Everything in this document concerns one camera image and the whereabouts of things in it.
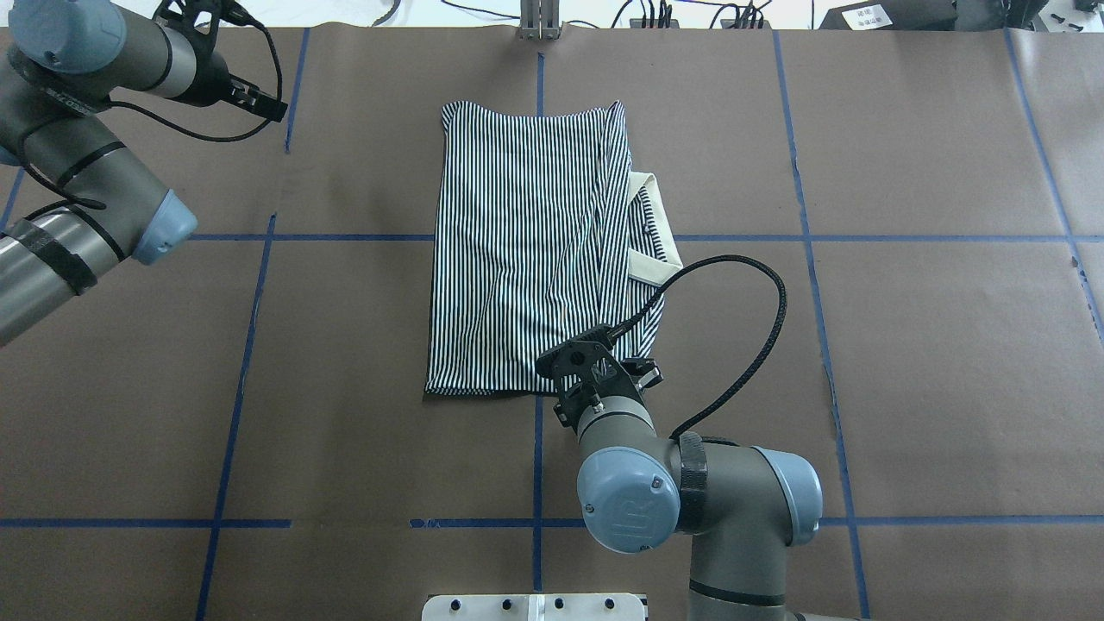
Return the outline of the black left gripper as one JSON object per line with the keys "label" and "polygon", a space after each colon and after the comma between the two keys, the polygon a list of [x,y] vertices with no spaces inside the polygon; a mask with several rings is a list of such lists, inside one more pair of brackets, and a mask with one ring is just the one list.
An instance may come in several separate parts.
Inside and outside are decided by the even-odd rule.
{"label": "black left gripper", "polygon": [[223,60],[211,60],[204,70],[204,106],[217,102],[254,113],[264,122],[284,122],[289,109],[280,96],[264,93],[256,84],[232,74]]}

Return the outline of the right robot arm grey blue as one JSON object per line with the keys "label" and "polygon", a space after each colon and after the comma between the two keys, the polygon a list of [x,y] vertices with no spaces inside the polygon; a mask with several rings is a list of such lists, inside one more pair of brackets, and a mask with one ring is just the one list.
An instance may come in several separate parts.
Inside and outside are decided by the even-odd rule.
{"label": "right robot arm grey blue", "polygon": [[690,620],[800,620],[787,604],[787,552],[811,543],[822,486],[808,460],[686,431],[658,436],[636,377],[615,361],[540,364],[576,436],[580,511],[620,554],[691,543]]}

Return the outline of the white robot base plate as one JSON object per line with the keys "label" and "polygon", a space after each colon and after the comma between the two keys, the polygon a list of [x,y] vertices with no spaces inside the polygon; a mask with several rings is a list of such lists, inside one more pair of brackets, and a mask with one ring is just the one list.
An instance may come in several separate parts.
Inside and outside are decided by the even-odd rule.
{"label": "white robot base plate", "polygon": [[422,620],[648,620],[634,593],[442,594],[427,599]]}

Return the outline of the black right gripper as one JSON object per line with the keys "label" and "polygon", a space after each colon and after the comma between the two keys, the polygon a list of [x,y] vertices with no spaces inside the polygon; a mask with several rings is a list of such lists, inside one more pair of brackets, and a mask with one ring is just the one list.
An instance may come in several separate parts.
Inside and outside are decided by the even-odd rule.
{"label": "black right gripper", "polygon": [[611,415],[634,417],[652,428],[643,396],[665,380],[654,362],[599,362],[583,376],[556,368],[552,378],[558,393],[555,415],[564,428],[587,428]]}

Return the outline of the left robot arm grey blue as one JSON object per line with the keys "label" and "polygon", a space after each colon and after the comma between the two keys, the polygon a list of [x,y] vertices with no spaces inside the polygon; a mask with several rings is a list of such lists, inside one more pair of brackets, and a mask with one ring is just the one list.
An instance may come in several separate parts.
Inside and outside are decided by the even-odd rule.
{"label": "left robot arm grey blue", "polygon": [[3,343],[78,298],[126,260],[153,265],[197,231],[198,220],[100,122],[137,110],[113,91],[190,106],[229,103],[282,122],[283,91],[236,76],[217,52],[223,24],[267,28],[236,1],[161,1],[138,15],[110,1],[15,1],[3,55],[3,164],[56,197],[3,228]]}

